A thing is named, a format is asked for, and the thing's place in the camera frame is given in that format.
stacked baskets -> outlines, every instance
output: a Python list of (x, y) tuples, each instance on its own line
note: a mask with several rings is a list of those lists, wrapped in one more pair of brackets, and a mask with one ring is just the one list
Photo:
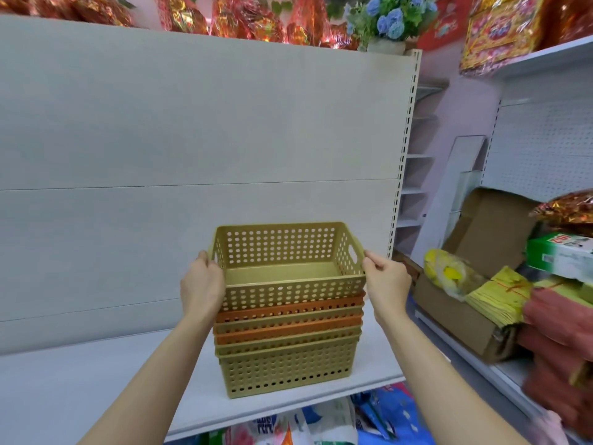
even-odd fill
[(366, 278), (344, 223), (222, 226), (210, 255), (226, 278), (214, 340), (229, 397), (351, 373)]

basket handle hole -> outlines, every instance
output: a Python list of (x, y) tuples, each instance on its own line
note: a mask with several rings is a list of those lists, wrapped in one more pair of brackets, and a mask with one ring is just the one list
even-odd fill
[(356, 252), (354, 251), (354, 247), (352, 245), (348, 246), (348, 253), (350, 254), (350, 257), (352, 258), (352, 261), (355, 264), (358, 264), (358, 255), (356, 254)]

green box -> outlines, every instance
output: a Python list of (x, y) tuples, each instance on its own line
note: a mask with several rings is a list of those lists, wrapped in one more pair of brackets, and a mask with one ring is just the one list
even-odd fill
[(553, 275), (593, 283), (593, 239), (555, 232), (527, 242), (527, 264)]

flower pot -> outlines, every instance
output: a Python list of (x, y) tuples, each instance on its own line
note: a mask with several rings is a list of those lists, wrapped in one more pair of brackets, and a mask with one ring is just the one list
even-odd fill
[(397, 56), (402, 56), (406, 51), (406, 43), (404, 41), (394, 41), (377, 37), (369, 41), (367, 51), (369, 53), (395, 54)]

pink wall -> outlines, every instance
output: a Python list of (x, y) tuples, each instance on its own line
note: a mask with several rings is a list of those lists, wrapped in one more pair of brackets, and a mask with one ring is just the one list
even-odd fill
[(418, 103), (415, 114), (436, 114), (438, 120), (424, 123), (412, 131), (410, 153), (433, 155), (422, 189), (428, 193), (421, 214), (425, 214), (439, 185), (453, 141), (457, 136), (483, 134), (490, 138), (500, 100), (500, 84), (487, 78), (459, 75), (463, 40), (422, 54), (422, 77), (449, 80), (449, 88)]

